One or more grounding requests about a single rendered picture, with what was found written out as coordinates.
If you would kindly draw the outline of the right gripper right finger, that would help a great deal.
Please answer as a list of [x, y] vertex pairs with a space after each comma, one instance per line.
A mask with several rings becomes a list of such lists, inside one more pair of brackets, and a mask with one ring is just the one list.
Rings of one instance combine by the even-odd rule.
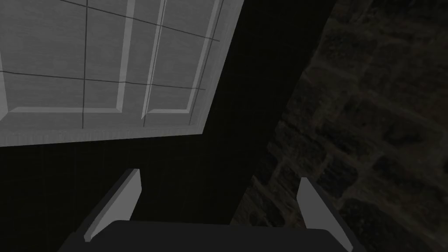
[[316, 183], [302, 177], [296, 201], [306, 229], [324, 231], [342, 252], [367, 252]]

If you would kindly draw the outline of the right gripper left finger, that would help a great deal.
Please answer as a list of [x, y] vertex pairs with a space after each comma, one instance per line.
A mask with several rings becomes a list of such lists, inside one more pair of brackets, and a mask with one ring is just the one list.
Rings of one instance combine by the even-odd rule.
[[139, 169], [127, 169], [77, 229], [81, 241], [90, 242], [114, 221], [128, 221], [142, 193]]

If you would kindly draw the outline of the grey panelled door leaf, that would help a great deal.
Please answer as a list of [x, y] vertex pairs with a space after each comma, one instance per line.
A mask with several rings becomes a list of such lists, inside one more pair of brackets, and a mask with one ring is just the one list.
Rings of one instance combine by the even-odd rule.
[[0, 0], [0, 147], [202, 134], [245, 0]]

